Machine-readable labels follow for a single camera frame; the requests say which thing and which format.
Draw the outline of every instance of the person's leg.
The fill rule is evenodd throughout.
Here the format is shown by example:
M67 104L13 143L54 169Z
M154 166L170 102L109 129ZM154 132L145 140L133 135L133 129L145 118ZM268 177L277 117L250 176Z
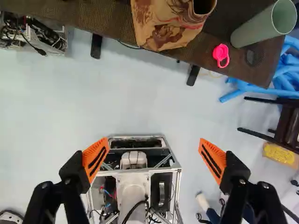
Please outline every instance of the person's leg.
M210 208L210 205L202 192L196 195L196 201L203 209L203 211L205 211L206 216L210 219L211 223L218 224L220 222L220 216L216 213L214 209Z

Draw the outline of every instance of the green cardboard tube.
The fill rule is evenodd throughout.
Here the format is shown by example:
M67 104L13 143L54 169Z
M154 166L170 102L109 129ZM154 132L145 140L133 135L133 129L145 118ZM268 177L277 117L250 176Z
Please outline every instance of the green cardboard tube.
M297 11L291 0L277 0L274 4L242 24L230 36L235 48L290 33L297 21Z

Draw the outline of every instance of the yellow object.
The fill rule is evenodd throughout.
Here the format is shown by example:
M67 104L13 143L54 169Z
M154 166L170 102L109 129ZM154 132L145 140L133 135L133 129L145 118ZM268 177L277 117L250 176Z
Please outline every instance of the yellow object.
M299 165L299 155L275 144L265 143L263 156L295 169L297 169Z

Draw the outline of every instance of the pink bottle cap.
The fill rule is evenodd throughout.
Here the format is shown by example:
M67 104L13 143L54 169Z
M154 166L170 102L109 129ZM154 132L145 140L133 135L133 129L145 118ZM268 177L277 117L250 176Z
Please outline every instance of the pink bottle cap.
M229 64L229 55L228 55L228 47L225 44L220 44L219 46L215 47L213 50L213 58L217 60L218 68L225 68ZM220 64L226 58L226 63L224 66Z

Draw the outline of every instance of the chair leg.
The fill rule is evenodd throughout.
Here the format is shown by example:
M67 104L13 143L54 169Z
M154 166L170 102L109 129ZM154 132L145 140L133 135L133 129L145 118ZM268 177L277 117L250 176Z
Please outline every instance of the chair leg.
M256 97L244 97L244 99L250 100L250 101L267 103L267 104L281 104L277 100L273 100L273 99L263 99L263 98L256 98Z
M271 128L268 129L268 132L272 133L272 134L275 134L276 133L276 130L273 130Z
M199 73L200 67L197 65L192 65L191 66L191 71L189 73L189 77L187 79L187 85L188 86L194 86L197 75Z
M259 132L251 131L251 130L246 129L246 128L239 127L239 128L237 128L237 130L239 132L244 132L246 134L250 134L250 135L256 136L256 137L264 139L266 141L270 141L270 142L276 141L273 137L270 137L270 136L268 136L266 134L262 134L262 133L259 133Z
M262 134L262 133L255 132L255 131L251 131L251 130L249 130L249 129L242 128L242 127L237 128L237 130L238 130L239 132L243 132L243 133L250 134L250 135L256 136L256 137L258 137L258 138L264 139L264 140L269 141L269 142L271 142L271 143L273 143L273 144L276 144L276 145L278 145L278 146L281 146L281 147L283 147L283 148L286 148L286 149L288 149L288 150L290 150L290 151L292 151L292 152L298 153L298 152L296 151L296 149L290 147L290 146L287 145L287 144L281 143L281 142L277 141L275 138L270 137L270 136L268 136L268 135L266 135L266 134Z
M92 47L90 50L90 56L95 59L100 59L101 47L103 37L97 34L93 34Z

